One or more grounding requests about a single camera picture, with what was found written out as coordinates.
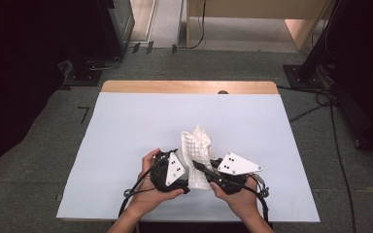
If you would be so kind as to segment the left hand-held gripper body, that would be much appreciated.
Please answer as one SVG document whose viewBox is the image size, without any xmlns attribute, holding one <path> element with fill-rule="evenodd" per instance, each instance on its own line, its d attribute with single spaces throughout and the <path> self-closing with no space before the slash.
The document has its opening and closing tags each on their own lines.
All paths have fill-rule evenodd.
<svg viewBox="0 0 373 233">
<path fill-rule="evenodd" d="M 151 181 L 157 190 L 170 192 L 179 186 L 188 187 L 187 169 L 176 155 L 177 150 L 160 151 L 154 157 Z"/>
</svg>

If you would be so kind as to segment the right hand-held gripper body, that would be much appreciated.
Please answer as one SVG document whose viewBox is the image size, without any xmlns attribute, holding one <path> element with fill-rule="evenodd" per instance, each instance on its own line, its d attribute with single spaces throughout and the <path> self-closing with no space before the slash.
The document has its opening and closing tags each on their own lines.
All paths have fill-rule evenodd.
<svg viewBox="0 0 373 233">
<path fill-rule="evenodd" d="M 262 184 L 262 178 L 257 174 L 261 170 L 259 165 L 232 152 L 222 159 L 219 167 L 213 167 L 213 171 L 221 176 L 215 183 L 228 195 L 240 192 L 248 177 Z"/>
</svg>

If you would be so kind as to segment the white waffle cloth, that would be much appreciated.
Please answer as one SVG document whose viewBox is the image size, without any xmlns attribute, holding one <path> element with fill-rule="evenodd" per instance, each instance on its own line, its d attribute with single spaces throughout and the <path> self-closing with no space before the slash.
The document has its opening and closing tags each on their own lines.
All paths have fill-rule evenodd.
<svg viewBox="0 0 373 233">
<path fill-rule="evenodd" d="M 211 160 L 215 158 L 215 154 L 210 136 L 199 125 L 195 126 L 191 132 L 183 131 L 181 149 L 184 163 L 188 169 L 188 187 L 209 190 L 211 187 L 205 174 L 197 170 L 193 162 L 196 161 L 207 169 L 212 169 Z"/>
</svg>

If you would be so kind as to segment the person's left hand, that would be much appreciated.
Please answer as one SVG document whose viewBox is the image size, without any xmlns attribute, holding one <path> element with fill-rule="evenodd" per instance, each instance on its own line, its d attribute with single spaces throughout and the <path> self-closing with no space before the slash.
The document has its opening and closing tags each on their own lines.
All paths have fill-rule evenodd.
<svg viewBox="0 0 373 233">
<path fill-rule="evenodd" d="M 142 170 L 139 178 L 142 178 L 147 171 L 153 166 L 153 158 L 160 152 L 160 148 L 150 151 L 142 159 Z M 136 217 L 142 217 L 154 210 L 158 205 L 167 200 L 172 200 L 182 195 L 182 189 L 172 190 L 170 192 L 161 192 L 154 188 L 149 175 L 146 175 L 139 185 L 140 193 L 135 194 L 132 198 L 128 209 Z"/>
</svg>

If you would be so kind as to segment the person's right hand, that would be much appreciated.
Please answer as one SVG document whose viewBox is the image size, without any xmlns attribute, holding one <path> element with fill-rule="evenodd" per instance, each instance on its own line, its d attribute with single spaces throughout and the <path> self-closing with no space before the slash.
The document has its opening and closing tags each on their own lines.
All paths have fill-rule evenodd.
<svg viewBox="0 0 373 233">
<path fill-rule="evenodd" d="M 240 192 L 228 195 L 216 183 L 210 182 L 210 186 L 216 197 L 225 201 L 242 221 L 262 219 L 257 208 L 257 198 L 252 192 L 242 189 Z"/>
</svg>

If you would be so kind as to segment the white table sheet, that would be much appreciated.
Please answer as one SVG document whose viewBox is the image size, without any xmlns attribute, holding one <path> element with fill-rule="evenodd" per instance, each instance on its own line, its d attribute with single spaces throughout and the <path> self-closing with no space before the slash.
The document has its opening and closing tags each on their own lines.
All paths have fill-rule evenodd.
<svg viewBox="0 0 373 233">
<path fill-rule="evenodd" d="M 114 220 L 144 155 L 181 144 L 201 126 L 217 157 L 234 152 L 261 166 L 272 222 L 320 217 L 278 94 L 100 93 L 57 212 L 62 219 Z"/>
</svg>

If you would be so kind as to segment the black stand base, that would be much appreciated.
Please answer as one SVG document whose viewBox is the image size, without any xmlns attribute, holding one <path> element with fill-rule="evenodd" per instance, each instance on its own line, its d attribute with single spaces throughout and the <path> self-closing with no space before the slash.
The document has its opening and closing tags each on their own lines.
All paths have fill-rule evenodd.
<svg viewBox="0 0 373 233">
<path fill-rule="evenodd" d="M 88 68 L 75 68 L 69 60 L 65 62 L 63 70 L 66 86 L 98 86 L 102 71 Z"/>
<path fill-rule="evenodd" d="M 284 65 L 289 86 L 296 89 L 323 89 L 321 78 L 315 71 L 310 71 L 302 65 Z"/>
</svg>

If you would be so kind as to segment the black slanted stand pole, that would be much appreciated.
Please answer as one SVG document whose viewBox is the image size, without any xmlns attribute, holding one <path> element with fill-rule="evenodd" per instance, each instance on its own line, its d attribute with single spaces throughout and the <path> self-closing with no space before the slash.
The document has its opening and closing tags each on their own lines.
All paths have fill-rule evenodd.
<svg viewBox="0 0 373 233">
<path fill-rule="evenodd" d="M 330 51 L 327 45 L 327 40 L 329 34 L 334 29 L 337 21 L 342 16 L 345 11 L 345 7 L 350 3 L 350 0 L 336 0 L 334 9 L 330 15 L 330 18 L 327 22 L 326 27 L 323 30 L 323 33 L 319 37 L 316 45 L 308 55 L 305 62 L 302 64 L 304 68 L 307 68 L 310 71 L 316 71 L 316 68 L 321 63 L 322 59 L 330 55 Z"/>
</svg>

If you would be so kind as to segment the glass door cabinet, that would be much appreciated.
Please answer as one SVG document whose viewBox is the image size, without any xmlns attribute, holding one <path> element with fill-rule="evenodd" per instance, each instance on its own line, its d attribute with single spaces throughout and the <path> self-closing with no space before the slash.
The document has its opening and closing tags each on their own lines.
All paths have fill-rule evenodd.
<svg viewBox="0 0 373 233">
<path fill-rule="evenodd" d="M 130 0 L 109 0 L 109 3 L 110 16 L 118 37 L 119 53 L 123 56 L 135 25 L 132 5 Z"/>
</svg>

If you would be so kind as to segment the light wooden desk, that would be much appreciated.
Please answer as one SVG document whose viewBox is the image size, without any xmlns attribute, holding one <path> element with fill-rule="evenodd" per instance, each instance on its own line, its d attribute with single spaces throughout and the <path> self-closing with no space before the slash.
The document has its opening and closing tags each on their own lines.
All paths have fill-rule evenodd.
<svg viewBox="0 0 373 233">
<path fill-rule="evenodd" d="M 318 23 L 336 0 L 186 0 L 186 45 L 192 17 L 283 19 L 298 50 L 304 50 Z"/>
</svg>

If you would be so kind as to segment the dark curtain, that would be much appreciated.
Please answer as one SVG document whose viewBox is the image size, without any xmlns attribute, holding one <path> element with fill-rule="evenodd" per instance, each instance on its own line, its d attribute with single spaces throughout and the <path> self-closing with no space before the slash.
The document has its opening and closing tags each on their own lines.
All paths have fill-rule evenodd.
<svg viewBox="0 0 373 233">
<path fill-rule="evenodd" d="M 0 157 L 20 143 L 64 82 L 33 0 L 0 0 Z"/>
</svg>

